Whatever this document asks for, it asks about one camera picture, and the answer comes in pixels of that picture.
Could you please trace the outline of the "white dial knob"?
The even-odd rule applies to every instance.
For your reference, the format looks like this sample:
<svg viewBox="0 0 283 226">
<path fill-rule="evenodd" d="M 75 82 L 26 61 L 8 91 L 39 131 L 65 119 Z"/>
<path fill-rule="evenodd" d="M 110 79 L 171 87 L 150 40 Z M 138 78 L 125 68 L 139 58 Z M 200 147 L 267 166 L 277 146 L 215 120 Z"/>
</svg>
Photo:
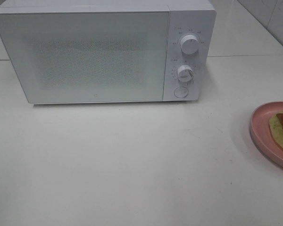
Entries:
<svg viewBox="0 0 283 226">
<path fill-rule="evenodd" d="M 177 69 L 177 78 L 180 82 L 190 82 L 194 77 L 194 71 L 189 65 L 182 65 Z"/>
<path fill-rule="evenodd" d="M 192 55 L 199 49 L 199 39 L 195 34 L 188 34 L 180 40 L 181 51 L 184 54 Z"/>
</svg>

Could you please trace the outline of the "round door release button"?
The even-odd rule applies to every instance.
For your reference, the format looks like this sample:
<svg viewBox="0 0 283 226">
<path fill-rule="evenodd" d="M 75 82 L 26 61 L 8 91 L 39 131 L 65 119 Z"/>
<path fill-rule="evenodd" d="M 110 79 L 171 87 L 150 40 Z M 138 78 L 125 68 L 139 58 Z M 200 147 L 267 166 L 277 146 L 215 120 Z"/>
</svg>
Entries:
<svg viewBox="0 0 283 226">
<path fill-rule="evenodd" d="M 174 91 L 174 96 L 177 98 L 185 98 L 188 96 L 189 90 L 187 87 L 178 87 Z"/>
</svg>

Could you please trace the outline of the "white microwave oven body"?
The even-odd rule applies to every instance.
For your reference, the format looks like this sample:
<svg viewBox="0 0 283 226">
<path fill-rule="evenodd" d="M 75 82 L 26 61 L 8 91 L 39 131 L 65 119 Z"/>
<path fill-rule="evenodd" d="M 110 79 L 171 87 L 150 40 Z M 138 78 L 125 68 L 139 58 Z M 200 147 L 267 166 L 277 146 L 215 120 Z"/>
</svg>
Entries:
<svg viewBox="0 0 283 226">
<path fill-rule="evenodd" d="M 163 98 L 160 101 L 197 100 L 216 19 L 216 11 L 207 0 L 7 0 L 0 5 L 0 15 L 138 12 L 169 13 Z M 181 38 L 188 34 L 195 34 L 199 39 L 199 49 L 192 55 L 184 54 L 180 46 Z M 190 82 L 180 82 L 177 78 L 177 69 L 182 65 L 189 65 L 194 71 Z M 175 97 L 174 91 L 178 87 L 187 87 L 188 96 Z"/>
</svg>

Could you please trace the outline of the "pink plate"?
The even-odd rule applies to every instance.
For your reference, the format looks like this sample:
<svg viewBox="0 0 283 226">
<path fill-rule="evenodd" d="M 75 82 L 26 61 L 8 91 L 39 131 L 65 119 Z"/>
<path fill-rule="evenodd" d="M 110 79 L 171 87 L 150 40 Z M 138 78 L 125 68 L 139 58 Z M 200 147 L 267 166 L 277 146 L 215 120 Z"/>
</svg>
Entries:
<svg viewBox="0 0 283 226">
<path fill-rule="evenodd" d="M 265 103 L 255 109 L 250 119 L 250 136 L 266 158 L 283 168 L 283 149 L 274 141 L 269 126 L 269 120 L 279 112 L 283 112 L 283 101 Z"/>
</svg>

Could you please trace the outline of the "lower white dial knob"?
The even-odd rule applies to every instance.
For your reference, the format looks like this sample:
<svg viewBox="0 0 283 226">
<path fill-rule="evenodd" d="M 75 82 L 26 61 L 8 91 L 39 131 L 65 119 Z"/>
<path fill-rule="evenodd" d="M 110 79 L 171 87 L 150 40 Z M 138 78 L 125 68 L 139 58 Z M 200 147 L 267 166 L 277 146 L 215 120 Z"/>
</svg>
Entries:
<svg viewBox="0 0 283 226">
<path fill-rule="evenodd" d="M 177 69 L 177 78 L 180 82 L 190 82 L 194 77 L 194 71 L 189 65 L 182 65 Z"/>
</svg>

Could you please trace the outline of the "upper white dial knob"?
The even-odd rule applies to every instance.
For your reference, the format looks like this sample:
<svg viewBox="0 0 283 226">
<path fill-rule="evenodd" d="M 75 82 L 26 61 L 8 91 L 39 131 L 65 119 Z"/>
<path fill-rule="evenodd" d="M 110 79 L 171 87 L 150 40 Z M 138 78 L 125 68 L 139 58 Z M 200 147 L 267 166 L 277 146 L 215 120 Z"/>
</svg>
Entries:
<svg viewBox="0 0 283 226">
<path fill-rule="evenodd" d="M 184 54 L 192 55 L 199 49 L 199 39 L 195 34 L 188 34 L 180 40 L 181 51 Z"/>
</svg>

